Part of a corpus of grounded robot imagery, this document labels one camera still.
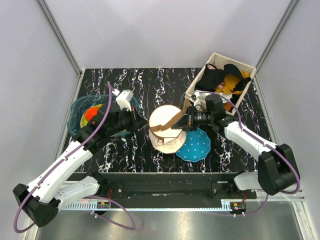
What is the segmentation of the cream round laundry bag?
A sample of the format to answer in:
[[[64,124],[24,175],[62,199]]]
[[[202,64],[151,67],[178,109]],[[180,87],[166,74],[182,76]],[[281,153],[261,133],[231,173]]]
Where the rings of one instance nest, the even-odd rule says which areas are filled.
[[[154,149],[163,154],[174,154],[183,146],[186,133],[182,129],[173,129],[183,115],[179,107],[171,104],[159,106],[151,113],[148,135]]]

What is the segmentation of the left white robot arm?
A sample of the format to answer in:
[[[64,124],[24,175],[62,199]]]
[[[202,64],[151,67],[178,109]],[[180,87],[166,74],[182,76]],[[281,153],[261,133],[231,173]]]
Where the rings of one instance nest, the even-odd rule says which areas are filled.
[[[37,227],[50,223],[65,206],[74,201],[110,195],[109,181],[98,172],[86,173],[78,182],[62,187],[63,183],[84,162],[100,151],[119,132],[138,132],[148,121],[135,109],[108,113],[100,109],[80,129],[61,156],[40,176],[27,185],[19,183],[13,194],[24,212]]]

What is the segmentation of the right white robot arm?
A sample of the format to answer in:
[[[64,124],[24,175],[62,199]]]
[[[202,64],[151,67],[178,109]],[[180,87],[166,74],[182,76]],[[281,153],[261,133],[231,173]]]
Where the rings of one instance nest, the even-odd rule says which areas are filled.
[[[227,185],[230,197],[239,198],[245,190],[251,189],[263,190],[270,196],[297,193],[301,178],[292,148],[285,143],[277,145],[249,130],[240,117],[226,113],[224,99],[217,93],[207,92],[202,109],[189,106],[186,113],[177,114],[172,119],[172,129],[194,132],[199,126],[209,126],[257,161],[256,171],[239,173]]]

